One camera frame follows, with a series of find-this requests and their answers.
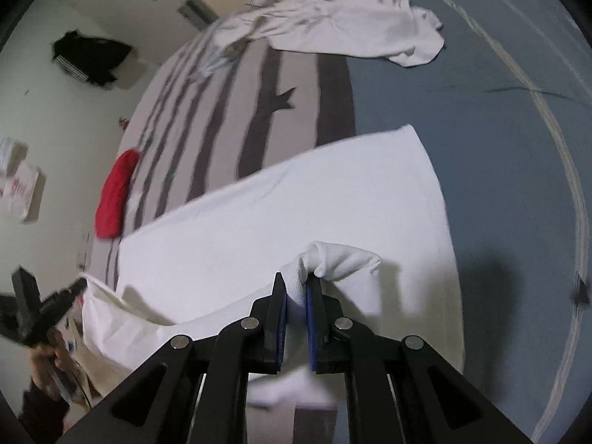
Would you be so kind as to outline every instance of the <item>hand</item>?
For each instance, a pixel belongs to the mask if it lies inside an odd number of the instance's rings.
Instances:
[[[49,344],[39,344],[29,352],[29,359],[33,368],[33,384],[37,386],[45,395],[54,401],[60,400],[60,391],[58,390],[53,378],[51,377],[51,358],[55,357],[55,367],[64,372],[73,372],[75,365],[66,350],[64,339],[59,331],[53,329],[48,335]]]

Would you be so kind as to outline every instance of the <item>striped bedsheet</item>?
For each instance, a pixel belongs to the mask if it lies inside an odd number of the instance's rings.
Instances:
[[[301,152],[355,135],[346,58],[251,43],[196,81],[215,23],[161,67],[119,154],[141,152],[122,236],[206,192]],[[117,288],[121,239],[95,239],[89,272]]]

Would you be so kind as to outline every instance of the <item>person's arm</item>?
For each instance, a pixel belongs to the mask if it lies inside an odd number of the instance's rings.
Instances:
[[[58,331],[52,331],[48,339],[51,345],[40,344],[30,351],[31,386],[23,393],[23,411],[18,418],[36,444],[54,444],[60,438],[70,409],[51,378],[49,359],[55,357],[61,370],[72,370],[73,363]]]

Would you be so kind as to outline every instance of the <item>metal screw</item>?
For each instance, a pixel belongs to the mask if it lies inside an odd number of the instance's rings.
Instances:
[[[339,330],[349,330],[353,327],[353,322],[347,317],[339,317],[335,319],[335,327]]]
[[[240,326],[245,330],[256,329],[259,325],[259,320],[256,317],[245,317],[240,321]]]
[[[412,350],[419,350],[423,347],[423,339],[418,336],[409,336],[405,338],[405,345]]]
[[[184,349],[189,345],[189,337],[175,336],[171,339],[171,347],[173,349]]]

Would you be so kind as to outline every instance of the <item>white bag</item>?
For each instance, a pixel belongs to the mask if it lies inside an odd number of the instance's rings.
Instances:
[[[0,176],[9,175],[17,152],[17,143],[12,138],[0,137]]]
[[[39,171],[22,161],[12,177],[0,176],[0,209],[10,212],[20,221],[29,214]]]

